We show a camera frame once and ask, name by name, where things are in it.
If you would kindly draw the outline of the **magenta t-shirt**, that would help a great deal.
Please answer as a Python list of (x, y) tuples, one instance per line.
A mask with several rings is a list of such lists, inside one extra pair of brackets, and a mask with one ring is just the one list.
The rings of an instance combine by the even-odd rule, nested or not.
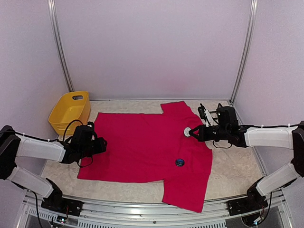
[[(200, 124), (184, 101), (161, 104), (161, 114), (99, 113), (95, 132), (106, 152), (81, 160), (78, 178), (91, 181), (147, 183), (163, 181), (164, 203), (202, 212), (212, 166), (205, 143), (186, 137)], [(177, 167), (181, 158), (185, 165)]]

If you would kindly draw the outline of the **yellow plastic basket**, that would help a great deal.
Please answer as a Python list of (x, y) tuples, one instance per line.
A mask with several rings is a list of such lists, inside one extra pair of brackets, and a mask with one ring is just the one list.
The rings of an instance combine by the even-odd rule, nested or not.
[(72, 135), (80, 124), (87, 124), (91, 112), (89, 93), (75, 91), (61, 96), (48, 121), (58, 135)]

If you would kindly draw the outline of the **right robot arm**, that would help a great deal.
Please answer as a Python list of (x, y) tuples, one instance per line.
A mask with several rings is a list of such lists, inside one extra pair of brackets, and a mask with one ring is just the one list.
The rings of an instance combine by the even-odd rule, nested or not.
[(199, 116), (204, 125), (187, 127), (184, 134), (199, 142), (227, 141), (240, 148), (274, 147), (293, 151), (292, 160), (275, 172), (260, 178), (247, 190), (244, 198), (228, 201), (231, 216), (249, 213), (270, 206), (267, 195), (289, 186), (304, 175), (304, 123), (294, 125), (255, 126), (240, 125), (233, 107), (218, 105), (213, 111), (203, 105), (198, 107)]

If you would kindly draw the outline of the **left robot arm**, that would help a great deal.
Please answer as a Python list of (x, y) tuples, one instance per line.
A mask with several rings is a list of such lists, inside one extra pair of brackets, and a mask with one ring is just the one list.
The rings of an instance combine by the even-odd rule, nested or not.
[(93, 122), (76, 127), (67, 139), (40, 139), (16, 132), (6, 125), (0, 131), (0, 178), (42, 197), (41, 206), (54, 212), (80, 216), (83, 203), (63, 197), (62, 190), (50, 179), (42, 178), (16, 163), (18, 157), (38, 158), (61, 164), (79, 163), (106, 151), (107, 141), (98, 137)]

